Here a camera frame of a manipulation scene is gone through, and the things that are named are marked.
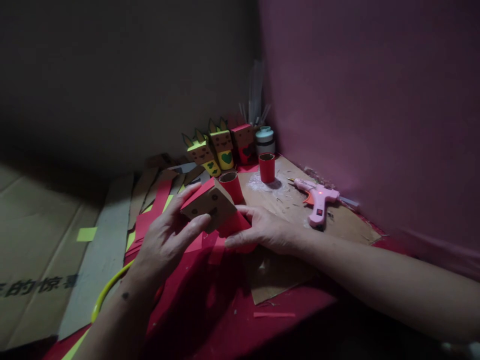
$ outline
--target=yellow tube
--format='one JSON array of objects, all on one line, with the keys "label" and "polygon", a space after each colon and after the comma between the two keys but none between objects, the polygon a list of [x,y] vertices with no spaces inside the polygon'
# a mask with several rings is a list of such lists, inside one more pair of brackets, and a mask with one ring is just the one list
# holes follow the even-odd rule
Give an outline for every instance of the yellow tube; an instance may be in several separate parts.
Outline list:
[{"label": "yellow tube", "polygon": [[120,280],[120,278],[128,271],[128,269],[130,269],[130,266],[132,266],[133,262],[134,260],[130,261],[119,272],[117,272],[116,275],[110,279],[110,281],[105,285],[105,287],[101,291],[100,295],[98,296],[98,299],[96,300],[95,306],[93,307],[93,311],[91,313],[92,324],[97,319],[97,316],[99,315],[99,312],[100,312],[100,308],[102,307],[102,304],[104,303],[104,300],[107,297],[107,294],[113,288],[113,286],[117,283],[117,281]]},{"label": "yellow tube", "polygon": [[205,170],[208,171],[210,176],[213,176],[215,178],[219,177],[222,173],[215,160],[205,162],[205,163],[202,164],[202,166],[205,168]]},{"label": "yellow tube", "polygon": [[226,150],[219,152],[218,162],[222,170],[229,170],[234,167],[234,156],[232,155],[232,150]]}]

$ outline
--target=glue gun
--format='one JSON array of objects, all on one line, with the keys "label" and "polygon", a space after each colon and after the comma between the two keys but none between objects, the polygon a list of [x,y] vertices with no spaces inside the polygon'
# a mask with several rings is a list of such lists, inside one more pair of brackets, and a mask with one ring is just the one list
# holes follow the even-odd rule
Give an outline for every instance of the glue gun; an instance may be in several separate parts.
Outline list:
[{"label": "glue gun", "polygon": [[340,193],[336,190],[329,190],[323,185],[300,178],[292,179],[287,177],[287,179],[293,182],[293,185],[295,185],[298,190],[308,194],[308,198],[304,203],[313,205],[313,211],[308,217],[309,225],[313,228],[322,225],[325,222],[325,202],[336,202],[340,197]]}]

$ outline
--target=white bottle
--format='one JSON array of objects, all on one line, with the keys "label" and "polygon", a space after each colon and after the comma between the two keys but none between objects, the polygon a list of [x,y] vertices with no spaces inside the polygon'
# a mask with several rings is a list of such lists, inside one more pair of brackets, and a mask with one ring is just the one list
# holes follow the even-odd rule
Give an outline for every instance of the white bottle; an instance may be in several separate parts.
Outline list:
[{"label": "white bottle", "polygon": [[262,153],[275,154],[274,131],[270,126],[260,127],[260,131],[255,134],[256,154]]}]

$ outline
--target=hand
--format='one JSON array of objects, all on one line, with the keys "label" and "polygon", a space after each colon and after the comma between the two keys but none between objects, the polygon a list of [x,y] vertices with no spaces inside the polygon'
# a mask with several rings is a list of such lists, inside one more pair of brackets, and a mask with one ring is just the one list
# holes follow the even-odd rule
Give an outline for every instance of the hand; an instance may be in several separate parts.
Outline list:
[{"label": "hand", "polygon": [[158,287],[175,270],[185,250],[212,219],[209,214],[204,214],[187,224],[188,219],[180,213],[182,205],[200,186],[200,183],[187,186],[152,222],[128,271],[129,279]]},{"label": "hand", "polygon": [[251,222],[251,228],[229,236],[225,247],[237,248],[260,244],[280,255],[293,255],[298,248],[299,232],[303,230],[274,215],[262,206],[237,205],[238,211]]}]

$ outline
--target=forearm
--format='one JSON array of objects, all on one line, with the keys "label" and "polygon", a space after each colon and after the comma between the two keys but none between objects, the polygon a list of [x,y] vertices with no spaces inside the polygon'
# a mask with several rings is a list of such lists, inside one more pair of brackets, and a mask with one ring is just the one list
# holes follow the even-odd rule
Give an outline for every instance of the forearm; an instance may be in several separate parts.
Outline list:
[{"label": "forearm", "polygon": [[80,359],[136,359],[143,345],[156,287],[128,275],[75,354]]},{"label": "forearm", "polygon": [[480,284],[414,258],[305,230],[298,257],[366,305],[442,341],[479,340]]}]

